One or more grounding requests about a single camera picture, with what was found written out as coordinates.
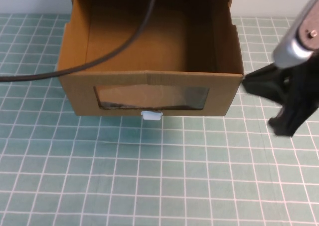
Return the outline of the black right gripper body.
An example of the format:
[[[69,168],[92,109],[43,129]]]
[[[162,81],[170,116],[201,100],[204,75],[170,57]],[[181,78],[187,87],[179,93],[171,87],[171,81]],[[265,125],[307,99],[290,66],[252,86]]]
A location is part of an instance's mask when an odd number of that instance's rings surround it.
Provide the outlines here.
[[[319,108],[319,53],[292,68],[283,116],[311,116]]]

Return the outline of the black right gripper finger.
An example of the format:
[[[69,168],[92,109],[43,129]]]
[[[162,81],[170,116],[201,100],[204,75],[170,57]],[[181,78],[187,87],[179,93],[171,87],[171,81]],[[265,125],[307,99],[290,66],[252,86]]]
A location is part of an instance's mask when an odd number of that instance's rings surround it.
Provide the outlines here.
[[[268,125],[276,136],[292,137],[307,117],[304,108],[283,106],[275,117],[269,119]]]
[[[283,105],[287,98],[286,78],[287,69],[280,69],[272,63],[246,74],[242,86],[248,94]]]

